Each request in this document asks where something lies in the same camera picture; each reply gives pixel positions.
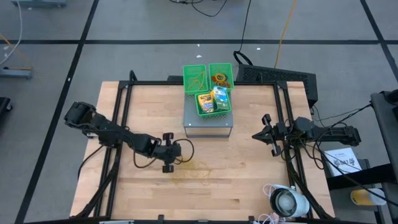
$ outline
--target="green basket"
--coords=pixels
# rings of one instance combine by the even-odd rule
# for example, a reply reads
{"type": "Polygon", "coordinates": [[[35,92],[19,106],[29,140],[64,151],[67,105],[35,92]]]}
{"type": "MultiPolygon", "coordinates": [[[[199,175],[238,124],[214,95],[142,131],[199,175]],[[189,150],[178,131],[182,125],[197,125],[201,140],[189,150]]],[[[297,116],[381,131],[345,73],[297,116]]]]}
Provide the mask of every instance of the green basket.
{"type": "Polygon", "coordinates": [[[209,117],[213,117],[213,116],[220,116],[220,115],[226,115],[227,113],[229,113],[230,111],[232,111],[232,106],[231,106],[231,101],[229,100],[229,93],[226,95],[227,99],[228,99],[228,106],[229,106],[229,110],[221,110],[221,111],[214,111],[212,113],[204,113],[201,110],[199,101],[198,101],[198,96],[201,95],[203,93],[197,93],[195,94],[195,102],[197,104],[197,111],[198,111],[198,115],[201,118],[209,118],[209,117]]]}
{"type": "Polygon", "coordinates": [[[185,65],[183,80],[184,91],[188,95],[208,92],[206,65],[185,65]]]}
{"type": "Polygon", "coordinates": [[[213,75],[217,73],[221,73],[227,76],[227,82],[231,85],[227,88],[227,91],[231,91],[234,89],[234,74],[232,73],[232,65],[231,63],[213,63],[209,64],[209,82],[210,82],[210,91],[213,89],[215,83],[211,80],[213,75]]]}

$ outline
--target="gray metal box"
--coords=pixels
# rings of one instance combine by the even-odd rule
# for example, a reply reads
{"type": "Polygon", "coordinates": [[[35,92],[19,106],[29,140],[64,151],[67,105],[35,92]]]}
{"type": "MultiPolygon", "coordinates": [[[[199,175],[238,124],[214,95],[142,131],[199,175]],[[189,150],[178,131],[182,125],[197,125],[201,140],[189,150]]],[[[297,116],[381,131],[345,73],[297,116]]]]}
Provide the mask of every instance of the gray metal box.
{"type": "Polygon", "coordinates": [[[195,96],[188,95],[184,98],[183,125],[188,138],[228,138],[234,126],[232,111],[222,116],[199,117],[195,96]]]}

